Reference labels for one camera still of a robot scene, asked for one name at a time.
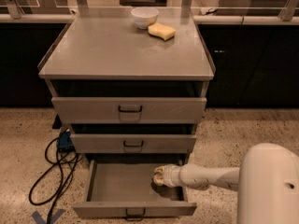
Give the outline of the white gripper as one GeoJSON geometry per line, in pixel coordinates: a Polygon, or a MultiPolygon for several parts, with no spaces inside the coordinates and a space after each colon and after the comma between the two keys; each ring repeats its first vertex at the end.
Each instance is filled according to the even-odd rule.
{"type": "Polygon", "coordinates": [[[152,178],[152,180],[159,187],[163,185],[169,188],[181,187],[182,182],[179,176],[180,171],[181,167],[174,164],[157,167],[155,168],[154,173],[162,174],[162,177],[155,176],[152,178]]]}

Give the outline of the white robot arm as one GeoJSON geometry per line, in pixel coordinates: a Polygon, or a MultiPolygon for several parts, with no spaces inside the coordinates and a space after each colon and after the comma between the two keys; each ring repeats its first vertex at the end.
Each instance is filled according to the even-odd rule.
{"type": "Polygon", "coordinates": [[[167,164],[154,170],[153,181],[169,188],[235,190],[237,224],[299,224],[299,157],[279,145],[251,147],[239,167],[167,164]]]}

